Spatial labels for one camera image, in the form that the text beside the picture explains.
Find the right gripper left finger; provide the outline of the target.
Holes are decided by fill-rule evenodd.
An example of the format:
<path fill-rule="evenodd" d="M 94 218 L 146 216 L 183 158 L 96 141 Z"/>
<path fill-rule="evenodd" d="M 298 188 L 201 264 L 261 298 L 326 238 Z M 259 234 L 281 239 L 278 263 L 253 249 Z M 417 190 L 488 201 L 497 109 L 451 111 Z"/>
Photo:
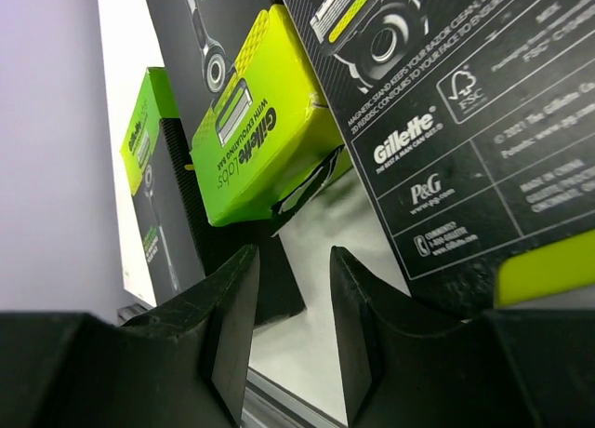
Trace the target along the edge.
<path fill-rule="evenodd" d="M 87 313 L 2 313 L 2 425 L 239 426 L 258 288 L 258 249 L 245 246 L 122 326 Z"/>

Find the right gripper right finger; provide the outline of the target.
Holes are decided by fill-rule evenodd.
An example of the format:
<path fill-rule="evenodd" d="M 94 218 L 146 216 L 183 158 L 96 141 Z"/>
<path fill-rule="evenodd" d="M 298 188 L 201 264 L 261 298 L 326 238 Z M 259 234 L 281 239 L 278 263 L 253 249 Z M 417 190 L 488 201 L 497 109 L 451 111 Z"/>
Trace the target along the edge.
<path fill-rule="evenodd" d="M 591 310 L 490 310 L 463 322 L 344 247 L 331 250 L 330 289 L 349 426 L 593 425 Z"/>

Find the black green razor box front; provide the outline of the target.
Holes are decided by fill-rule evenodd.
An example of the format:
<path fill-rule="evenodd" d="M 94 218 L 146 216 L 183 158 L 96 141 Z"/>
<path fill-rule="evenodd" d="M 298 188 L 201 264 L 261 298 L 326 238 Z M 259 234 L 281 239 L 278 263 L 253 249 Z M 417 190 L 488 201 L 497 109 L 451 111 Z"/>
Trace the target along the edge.
<path fill-rule="evenodd" d="M 205 277 L 186 203 L 197 188 L 165 68 L 145 71 L 120 155 L 158 306 Z"/>

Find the black green razor box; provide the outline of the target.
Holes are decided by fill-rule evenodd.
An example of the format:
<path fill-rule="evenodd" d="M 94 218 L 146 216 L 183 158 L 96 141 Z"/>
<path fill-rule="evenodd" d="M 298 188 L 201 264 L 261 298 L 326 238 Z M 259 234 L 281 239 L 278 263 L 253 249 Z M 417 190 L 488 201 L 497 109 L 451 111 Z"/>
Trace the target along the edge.
<path fill-rule="evenodd" d="M 197 188 L 165 68 L 145 71 L 120 155 L 158 306 L 205 277 L 186 203 Z"/>
<path fill-rule="evenodd" d="M 278 232 L 350 165 L 283 0 L 146 0 L 208 223 Z"/>

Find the black box with face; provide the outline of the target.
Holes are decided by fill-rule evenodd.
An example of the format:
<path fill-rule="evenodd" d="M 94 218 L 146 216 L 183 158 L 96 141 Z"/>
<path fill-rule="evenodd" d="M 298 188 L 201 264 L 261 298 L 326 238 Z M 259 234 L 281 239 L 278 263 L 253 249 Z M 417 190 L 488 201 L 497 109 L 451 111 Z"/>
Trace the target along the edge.
<path fill-rule="evenodd" d="M 411 295 L 594 282 L 594 0 L 284 0 Z"/>

